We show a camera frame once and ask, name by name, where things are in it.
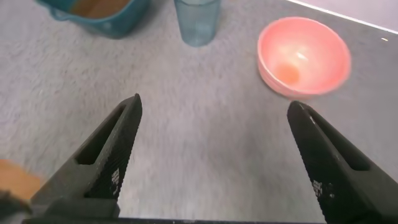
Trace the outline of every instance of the white wall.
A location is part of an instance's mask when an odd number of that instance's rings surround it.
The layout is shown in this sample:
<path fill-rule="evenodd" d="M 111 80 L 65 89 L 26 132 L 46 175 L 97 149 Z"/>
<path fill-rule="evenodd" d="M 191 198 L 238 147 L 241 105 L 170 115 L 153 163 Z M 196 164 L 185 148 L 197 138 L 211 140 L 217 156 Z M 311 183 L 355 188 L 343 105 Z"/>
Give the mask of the white wall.
<path fill-rule="evenodd" d="M 398 30 L 397 0 L 300 0 L 388 29 Z"/>

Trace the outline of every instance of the orange object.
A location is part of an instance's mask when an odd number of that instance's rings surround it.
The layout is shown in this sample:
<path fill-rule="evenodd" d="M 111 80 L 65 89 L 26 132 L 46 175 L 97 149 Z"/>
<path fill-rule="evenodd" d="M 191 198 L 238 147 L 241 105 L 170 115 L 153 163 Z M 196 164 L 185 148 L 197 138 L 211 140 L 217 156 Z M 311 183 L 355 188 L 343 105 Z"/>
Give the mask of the orange object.
<path fill-rule="evenodd" d="M 29 200 L 40 189 L 40 179 L 6 159 L 0 159 L 0 190 Z"/>
<path fill-rule="evenodd" d="M 260 34 L 258 66 L 262 79 L 288 97 L 320 95 L 349 77 L 351 55 L 336 32 L 320 22 L 286 17 Z"/>

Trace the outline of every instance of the teal container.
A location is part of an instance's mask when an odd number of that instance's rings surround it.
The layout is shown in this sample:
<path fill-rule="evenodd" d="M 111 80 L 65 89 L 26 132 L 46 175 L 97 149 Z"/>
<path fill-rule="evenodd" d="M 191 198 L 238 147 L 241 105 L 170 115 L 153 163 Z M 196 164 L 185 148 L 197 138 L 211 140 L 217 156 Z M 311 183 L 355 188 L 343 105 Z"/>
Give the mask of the teal container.
<path fill-rule="evenodd" d="M 51 16 L 58 21 L 72 21 L 89 32 L 111 39 L 120 39 L 130 33 L 149 8 L 150 0 L 130 0 L 119 12 L 101 19 L 90 19 L 70 14 L 77 0 L 36 0 L 49 9 Z"/>

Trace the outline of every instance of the clear plastic cup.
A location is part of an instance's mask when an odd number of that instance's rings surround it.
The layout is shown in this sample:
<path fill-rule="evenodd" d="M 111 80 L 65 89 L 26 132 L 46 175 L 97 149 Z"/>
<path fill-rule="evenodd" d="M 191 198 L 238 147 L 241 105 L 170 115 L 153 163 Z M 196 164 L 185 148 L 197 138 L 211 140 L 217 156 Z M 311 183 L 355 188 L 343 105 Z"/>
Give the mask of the clear plastic cup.
<path fill-rule="evenodd" d="M 206 45 L 216 34 L 221 0 L 174 0 L 182 40 L 192 47 Z"/>

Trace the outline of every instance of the pink bowl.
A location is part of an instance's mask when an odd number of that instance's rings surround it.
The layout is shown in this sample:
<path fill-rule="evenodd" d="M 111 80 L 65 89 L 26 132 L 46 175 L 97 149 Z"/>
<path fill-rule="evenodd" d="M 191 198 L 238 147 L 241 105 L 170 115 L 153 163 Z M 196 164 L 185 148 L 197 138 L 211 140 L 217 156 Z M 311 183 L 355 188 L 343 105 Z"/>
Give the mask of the pink bowl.
<path fill-rule="evenodd" d="M 332 91 L 347 80 L 351 70 L 344 41 L 329 27 L 307 18 L 287 17 L 271 23 L 261 32 L 257 50 L 262 79 L 288 97 Z"/>

